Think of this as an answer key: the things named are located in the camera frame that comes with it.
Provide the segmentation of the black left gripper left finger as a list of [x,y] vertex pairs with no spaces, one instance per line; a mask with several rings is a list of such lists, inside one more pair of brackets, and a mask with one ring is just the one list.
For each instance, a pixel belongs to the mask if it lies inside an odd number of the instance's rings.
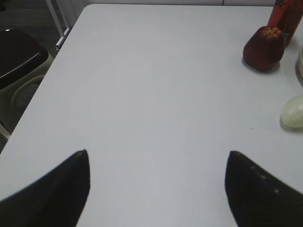
[[0,201],[2,227],[74,227],[90,191],[86,150],[72,154],[53,170]]

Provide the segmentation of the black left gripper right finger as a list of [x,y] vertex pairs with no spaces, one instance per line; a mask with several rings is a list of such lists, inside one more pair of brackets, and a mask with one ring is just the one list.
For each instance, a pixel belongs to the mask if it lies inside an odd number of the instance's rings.
[[229,153],[224,180],[239,227],[301,227],[303,195],[238,151]]

